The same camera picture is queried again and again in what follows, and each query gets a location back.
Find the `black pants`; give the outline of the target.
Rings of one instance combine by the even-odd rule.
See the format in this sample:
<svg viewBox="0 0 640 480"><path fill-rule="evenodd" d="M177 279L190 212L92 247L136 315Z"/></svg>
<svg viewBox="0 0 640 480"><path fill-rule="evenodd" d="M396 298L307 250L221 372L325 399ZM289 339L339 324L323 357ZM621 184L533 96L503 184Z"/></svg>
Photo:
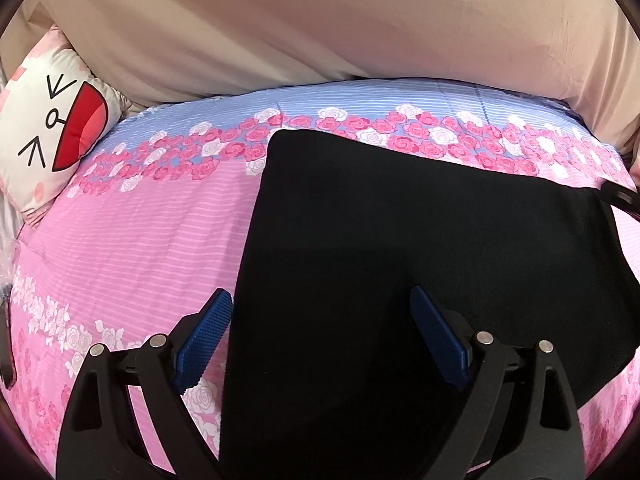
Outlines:
<svg viewBox="0 0 640 480"><path fill-rule="evenodd" d="M593 188L281 131L234 293L231 478L427 473L463 396L416 324L416 288L505 344L551 341L578 403L638 348L639 284Z"/></svg>

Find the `black smartphone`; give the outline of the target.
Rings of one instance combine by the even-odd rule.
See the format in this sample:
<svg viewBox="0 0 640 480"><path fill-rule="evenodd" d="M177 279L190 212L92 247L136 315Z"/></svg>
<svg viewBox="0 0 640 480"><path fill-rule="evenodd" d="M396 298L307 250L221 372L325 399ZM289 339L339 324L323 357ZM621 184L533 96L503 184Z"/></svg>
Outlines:
<svg viewBox="0 0 640 480"><path fill-rule="evenodd" d="M4 388L10 390L16 381L14 356L11 341L10 297L12 286L1 286L0 307L0 366Z"/></svg>

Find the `pink floral bed sheet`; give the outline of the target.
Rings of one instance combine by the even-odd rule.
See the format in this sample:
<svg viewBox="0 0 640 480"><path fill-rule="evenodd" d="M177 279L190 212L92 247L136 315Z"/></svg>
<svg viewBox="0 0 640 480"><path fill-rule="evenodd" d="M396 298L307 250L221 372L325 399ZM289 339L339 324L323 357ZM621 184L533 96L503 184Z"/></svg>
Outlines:
<svg viewBox="0 0 640 480"><path fill-rule="evenodd" d="M279 129L313 128L443 162L575 185L631 185L622 156L559 102L431 79L360 80L159 105L120 122L39 226L11 295L4 397L43 467L94 344L136 348L232 289Z"/></svg>

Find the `white cat face pillow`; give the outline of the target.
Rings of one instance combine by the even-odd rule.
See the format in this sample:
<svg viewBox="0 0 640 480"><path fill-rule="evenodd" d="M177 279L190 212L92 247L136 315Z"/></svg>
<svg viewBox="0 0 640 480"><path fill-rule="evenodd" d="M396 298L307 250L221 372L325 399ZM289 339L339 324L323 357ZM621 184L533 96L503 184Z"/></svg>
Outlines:
<svg viewBox="0 0 640 480"><path fill-rule="evenodd" d="M1 191L34 226L130 102L52 26L1 92Z"/></svg>

